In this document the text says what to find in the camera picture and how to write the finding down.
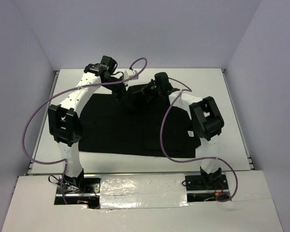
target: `cable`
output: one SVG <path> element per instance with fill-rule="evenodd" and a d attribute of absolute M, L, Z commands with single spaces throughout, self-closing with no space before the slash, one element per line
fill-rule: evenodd
<path fill-rule="evenodd" d="M 82 88 L 86 88 L 86 87 L 92 87 L 92 86 L 109 86 L 109 85 L 116 85 L 116 84 L 122 84 L 124 82 L 127 82 L 129 80 L 132 80 L 133 78 L 137 77 L 139 74 L 141 74 L 144 69 L 146 68 L 147 66 L 147 59 L 144 58 L 144 57 L 141 57 L 141 58 L 138 58 L 136 61 L 134 61 L 131 65 L 130 65 L 130 69 L 132 69 L 132 66 L 140 61 L 140 60 L 144 60 L 145 61 L 145 65 L 142 67 L 142 69 L 136 73 L 135 75 L 131 76 L 130 78 L 126 79 L 126 80 L 121 80 L 121 81 L 116 81 L 116 82 L 110 82 L 110 83 L 94 83 L 94 84 L 89 84 L 89 85 L 83 85 Z M 57 160 L 57 161 L 51 161 L 51 162 L 43 162 L 43 161 L 39 161 L 39 160 L 36 160 L 35 158 L 33 158 L 29 153 L 28 151 L 26 150 L 26 147 L 25 147 L 25 137 L 26 137 L 26 132 L 27 132 L 27 129 L 28 129 L 28 126 L 30 124 L 30 122 L 32 121 L 32 119 L 34 118 L 34 116 L 47 104 L 49 103 L 51 100 L 53 100 L 54 98 L 62 95 L 62 94 L 65 94 L 65 93 L 68 93 L 68 92 L 71 92 L 71 91 L 75 91 L 75 90 L 78 90 L 78 87 L 74 87 L 74 88 L 70 88 L 70 89 L 67 89 L 63 92 L 60 92 L 58 94 L 55 94 L 53 97 L 49 98 L 47 101 L 45 101 L 38 109 L 36 109 L 33 114 L 30 116 L 30 118 L 28 119 L 26 125 L 25 125 L 25 128 L 23 130 L 23 134 L 22 134 L 22 137 L 21 137 L 21 146 L 22 146 L 22 149 L 23 149 L 23 152 L 25 153 L 26 157 L 31 160 L 32 162 L 35 162 L 35 163 L 38 163 L 38 164 L 45 164 L 45 165 L 50 165 L 50 164 L 56 164 L 56 163 L 61 163 L 61 162 L 65 162 L 64 164 L 64 170 L 63 170 L 63 173 L 62 173 L 62 178 L 60 180 L 60 188 L 61 188 L 61 194 L 62 194 L 62 197 L 63 197 L 63 201 L 65 204 L 67 204 L 65 198 L 64 198 L 64 192 L 63 192 L 63 178 L 66 174 L 66 171 L 67 171 L 67 168 L 68 168 L 68 160 L 67 159 L 60 159 L 60 160 Z"/>
<path fill-rule="evenodd" d="M 50 178 L 54 178 L 55 180 L 57 180 L 57 183 L 55 183 L 55 182 L 52 182 L 51 180 L 50 180 Z M 58 180 L 58 178 L 57 177 L 55 177 L 54 175 L 49 175 L 48 176 L 48 182 L 50 182 L 50 183 L 52 183 L 52 184 L 55 184 L 55 185 L 57 185 L 58 184 L 58 182 L 59 182 L 59 180 Z"/>
<path fill-rule="evenodd" d="M 115 72 L 117 67 L 118 67 L 118 63 L 116 62 L 115 67 L 113 68 L 112 72 L 110 73 L 111 75 L 113 75 L 113 73 Z"/>
<path fill-rule="evenodd" d="M 224 186 L 222 183 L 218 182 L 218 184 L 220 184 L 222 186 L 222 191 L 220 193 L 222 193 L 224 191 Z"/>
<path fill-rule="evenodd" d="M 184 185 L 184 182 L 186 182 L 186 180 L 184 180 L 184 181 L 182 182 L 182 186 L 187 187 L 187 185 Z M 189 185 L 188 188 L 189 188 L 189 187 L 195 187 L 195 188 L 197 188 L 197 187 L 199 187 L 199 186 L 197 186 L 197 185 Z"/>
<path fill-rule="evenodd" d="M 182 91 L 192 92 L 192 89 L 189 86 L 187 86 L 186 84 L 184 84 L 183 82 L 176 80 L 176 79 L 173 79 L 173 78 L 170 78 L 170 77 L 169 77 L 169 79 L 172 81 L 176 81 L 187 88 L 187 89 L 182 89 Z"/>
<path fill-rule="evenodd" d="M 121 73 L 121 77 L 120 77 L 120 79 L 122 80 L 122 79 L 124 78 L 124 73 L 121 72 L 121 71 L 118 71 L 118 72 L 112 74 L 112 76 L 115 76 L 115 75 L 117 75 L 117 74 L 119 74 L 119 73 Z"/>
<path fill-rule="evenodd" d="M 85 192 L 86 192 L 86 186 L 84 187 L 84 192 L 82 193 L 82 195 L 79 196 L 79 198 L 77 198 L 76 201 L 78 201 L 79 199 L 81 199 Z"/>
<path fill-rule="evenodd" d="M 99 197 L 100 197 L 99 195 L 96 194 L 96 192 L 95 192 L 94 189 L 93 189 L 92 191 L 93 191 L 93 193 L 95 194 L 96 198 L 99 198 Z"/>
<path fill-rule="evenodd" d="M 201 158 L 194 158 L 194 159 L 189 159 L 189 160 L 175 160 L 175 159 L 172 159 L 165 151 L 164 149 L 164 146 L 163 146 L 163 127 L 164 127 L 164 124 L 165 124 L 165 120 L 171 110 L 171 108 L 173 107 L 173 105 L 175 104 L 175 102 L 179 99 L 179 97 L 182 95 L 182 92 L 183 91 L 189 91 L 191 92 L 191 88 L 189 88 L 188 86 L 186 86 L 184 83 L 181 83 L 182 85 L 184 85 L 187 89 L 184 89 L 182 91 L 179 92 L 179 94 L 177 95 L 177 97 L 174 99 L 174 101 L 170 104 L 169 108 L 167 109 L 167 111 L 165 112 L 165 115 L 163 117 L 163 120 L 162 120 L 162 124 L 161 124 L 161 128 L 160 128 L 160 146 L 161 146 L 161 150 L 163 152 L 163 154 L 165 155 L 166 158 L 168 158 L 170 161 L 173 161 L 173 162 L 176 162 L 176 163 L 188 163 L 188 162 L 194 162 L 194 161 L 199 161 L 199 160 L 210 160 L 210 159 L 213 159 L 213 160 L 220 160 L 221 162 L 225 163 L 229 168 L 230 170 L 232 171 L 233 175 L 234 175 L 234 178 L 235 178 L 235 190 L 234 190 L 234 193 L 232 194 L 232 196 L 230 196 L 228 199 L 226 200 L 219 200 L 218 198 L 222 195 L 226 195 L 228 194 L 228 192 L 222 192 L 220 193 L 219 195 L 216 196 L 216 201 L 218 202 L 227 202 L 227 201 L 230 201 L 232 200 L 232 198 L 236 195 L 237 193 L 237 189 L 238 189 L 238 179 L 237 179 L 237 175 L 234 171 L 234 169 L 222 158 L 218 158 L 218 157 L 201 157 Z"/>

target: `white wall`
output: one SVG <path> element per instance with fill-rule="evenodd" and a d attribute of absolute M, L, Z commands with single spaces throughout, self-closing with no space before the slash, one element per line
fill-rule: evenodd
<path fill-rule="evenodd" d="M 262 0 L 228 68 L 254 164 L 290 232 L 290 0 Z"/>
<path fill-rule="evenodd" d="M 18 175 L 29 161 L 21 149 L 26 120 L 49 95 L 53 70 L 15 3 L 0 0 L 0 231 Z M 33 150 L 41 116 L 28 132 Z"/>
<path fill-rule="evenodd" d="M 55 69 L 226 68 L 261 0 L 15 0 Z"/>

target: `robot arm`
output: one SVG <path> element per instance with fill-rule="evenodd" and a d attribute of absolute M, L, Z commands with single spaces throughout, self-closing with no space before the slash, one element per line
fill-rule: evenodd
<path fill-rule="evenodd" d="M 169 95 L 170 102 L 178 96 L 178 92 Z M 204 157 L 217 157 L 219 154 L 218 142 L 224 121 L 212 97 L 198 98 L 182 93 L 173 106 L 188 112 L 193 124 L 194 136 L 201 140 L 201 149 Z M 201 175 L 204 182 L 209 184 L 221 176 L 221 168 L 217 159 L 205 159 L 201 162 Z"/>
<path fill-rule="evenodd" d="M 84 185 L 84 170 L 79 160 L 78 150 L 78 142 L 83 132 L 79 117 L 85 104 L 100 87 L 82 88 L 81 86 L 118 81 L 112 76 L 116 66 L 117 63 L 109 57 L 103 57 L 99 64 L 89 64 L 77 85 L 79 89 L 72 92 L 59 105 L 51 105 L 48 108 L 50 133 L 58 143 L 62 158 L 67 159 L 68 162 L 64 182 L 79 189 L 82 189 Z M 134 70 L 125 70 L 122 78 L 128 79 L 135 74 Z M 173 102 L 179 93 L 179 89 L 173 88 L 169 83 L 165 72 L 156 74 L 155 80 L 151 80 L 148 84 L 131 86 L 128 90 L 123 83 L 105 87 L 112 90 L 118 103 L 129 112 L 137 110 L 137 105 L 149 102 L 157 95 L 164 97 L 168 103 Z M 183 93 L 174 106 L 188 112 L 192 120 L 194 135 L 201 140 L 203 155 L 216 157 L 218 136 L 224 122 L 214 99 L 212 97 L 202 99 Z M 221 176 L 221 169 L 216 161 L 202 161 L 201 174 L 207 183 Z"/>
<path fill-rule="evenodd" d="M 67 171 L 64 181 L 70 185 L 82 188 L 84 170 L 79 159 L 78 142 L 82 137 L 83 128 L 80 123 L 80 114 L 97 89 L 100 86 L 85 87 L 84 85 L 117 82 L 111 74 L 116 69 L 116 61 L 103 56 L 101 63 L 89 64 L 77 84 L 78 90 L 69 94 L 59 105 L 50 105 L 48 108 L 48 121 L 50 134 L 57 142 L 61 157 L 67 159 Z M 128 79 L 136 74 L 134 70 L 125 70 L 123 78 Z M 125 94 L 125 85 L 116 84 L 106 86 L 119 98 Z"/>

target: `white platform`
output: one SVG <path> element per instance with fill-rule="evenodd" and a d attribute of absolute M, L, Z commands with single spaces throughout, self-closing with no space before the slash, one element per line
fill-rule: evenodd
<path fill-rule="evenodd" d="M 221 72 L 221 69 L 145 69 L 138 84 L 148 83 L 158 72 L 167 72 L 169 77 L 180 80 L 190 86 L 193 95 L 197 97 L 212 96 L 220 109 L 225 121 L 220 139 L 220 157 L 225 159 L 235 170 L 250 170 L 244 143 L 236 122 L 231 100 Z M 83 70 L 61 70 L 54 93 L 59 93 L 74 87 L 82 77 Z M 182 88 L 178 83 L 172 85 Z M 101 87 L 97 93 L 110 93 Z M 52 101 L 59 104 L 68 94 Z M 43 126 L 43 132 L 37 146 L 35 158 L 41 161 L 60 159 L 60 152 L 53 137 L 49 134 L 48 119 Z M 196 150 L 196 156 L 202 157 L 201 148 Z M 188 172 L 198 171 L 199 162 L 174 163 L 161 157 L 142 157 L 120 154 L 86 153 L 80 152 L 80 160 L 85 173 L 146 173 L 146 172 Z M 39 165 L 33 164 L 32 174 L 61 173 L 62 164 Z"/>
<path fill-rule="evenodd" d="M 46 175 L 22 176 L 16 185 L 2 231 L 282 232 L 263 172 L 237 174 L 239 189 L 236 201 L 129 210 L 54 205 L 56 185 L 50 184 Z M 232 175 L 228 175 L 227 180 L 230 186 L 234 186 Z"/>

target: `black fabric mat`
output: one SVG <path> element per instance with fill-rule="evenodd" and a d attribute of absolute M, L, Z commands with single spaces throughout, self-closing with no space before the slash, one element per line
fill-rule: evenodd
<path fill-rule="evenodd" d="M 124 113 L 111 94 L 93 94 L 80 121 L 83 136 L 79 150 L 164 157 L 160 148 L 160 127 L 168 108 L 164 99 L 155 98 L 138 113 Z M 193 158 L 200 139 L 189 137 L 191 120 L 186 111 L 173 107 L 168 114 L 163 144 L 173 158 Z"/>

